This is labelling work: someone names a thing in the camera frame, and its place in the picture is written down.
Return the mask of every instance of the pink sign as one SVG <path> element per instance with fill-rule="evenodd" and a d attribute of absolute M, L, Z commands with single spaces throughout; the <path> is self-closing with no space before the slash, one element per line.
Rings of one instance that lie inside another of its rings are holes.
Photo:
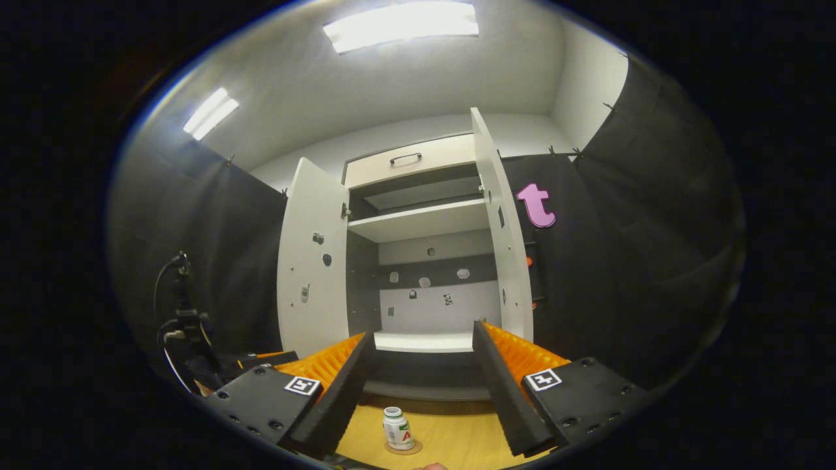
<path fill-rule="evenodd" d="M 517 193 L 517 199 L 525 202 L 528 220 L 535 227 L 550 227 L 557 219 L 554 214 L 546 212 L 546 208 L 543 207 L 543 199 L 548 199 L 548 192 L 538 190 L 536 184 L 531 183 L 525 186 L 522 191 Z"/>

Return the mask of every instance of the open cabinet door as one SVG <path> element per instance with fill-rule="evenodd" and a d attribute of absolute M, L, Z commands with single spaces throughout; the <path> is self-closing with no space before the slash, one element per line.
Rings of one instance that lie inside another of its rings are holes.
<path fill-rule="evenodd" d="M 349 190 L 299 160 L 278 244 L 278 328 L 284 350 L 303 359 L 349 337 L 345 256 Z"/>
<path fill-rule="evenodd" d="M 493 252 L 497 261 L 502 329 L 533 342 L 531 281 L 514 195 L 508 185 L 499 151 L 493 144 L 479 110 L 471 108 L 471 118 L 476 165 L 482 179 Z"/>

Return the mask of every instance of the fluorescent light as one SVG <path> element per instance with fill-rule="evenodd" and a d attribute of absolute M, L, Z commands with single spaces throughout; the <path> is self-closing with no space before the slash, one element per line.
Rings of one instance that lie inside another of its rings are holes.
<path fill-rule="evenodd" d="M 195 114 L 191 115 L 191 119 L 183 126 L 183 130 L 191 133 L 197 126 L 212 112 L 224 98 L 227 97 L 227 91 L 223 88 L 217 89 L 212 96 L 206 99 L 202 105 L 197 108 Z"/>
<path fill-rule="evenodd" d="M 389 41 L 428 36 L 478 36 L 470 3 L 402 3 L 357 13 L 323 26 L 338 54 Z"/>
<path fill-rule="evenodd" d="M 204 121 L 203 124 L 201 124 L 201 126 L 198 127 L 192 135 L 195 137 L 195 139 L 202 139 L 206 136 L 206 134 L 209 133 L 210 130 L 212 130 L 217 125 L 217 123 L 221 122 L 223 118 L 229 116 L 229 113 L 232 113 L 235 109 L 237 109 L 237 107 L 237 101 L 227 101 L 220 108 L 215 110 L 215 112 L 209 115 L 206 121 Z"/>

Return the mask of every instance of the drawer handle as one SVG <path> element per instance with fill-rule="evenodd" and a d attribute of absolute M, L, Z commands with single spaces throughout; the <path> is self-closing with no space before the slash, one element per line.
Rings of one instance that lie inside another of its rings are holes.
<path fill-rule="evenodd" d="M 395 164 L 395 160 L 398 160 L 399 158 L 406 158 L 407 156 L 418 156 L 418 160 L 420 160 L 420 159 L 421 159 L 421 154 L 420 154 L 420 152 L 419 152 L 419 153 L 410 153 L 409 155 L 404 155 L 404 156 L 396 156 L 395 158 L 393 158 L 393 159 L 389 160 L 389 163 L 390 163 L 391 165 L 394 165 L 394 164 Z"/>

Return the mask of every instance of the wooden floor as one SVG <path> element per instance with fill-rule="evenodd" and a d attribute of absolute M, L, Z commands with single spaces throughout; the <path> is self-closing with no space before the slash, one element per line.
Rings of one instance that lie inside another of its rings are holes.
<path fill-rule="evenodd" d="M 403 410 L 412 436 L 424 444 L 420 452 L 402 456 L 384 449 L 383 409 L 387 406 Z M 337 453 L 391 470 L 412 470 L 435 462 L 450 470 L 486 470 L 548 455 L 512 456 L 489 401 L 413 401 L 382 396 L 371 396 L 357 405 Z"/>

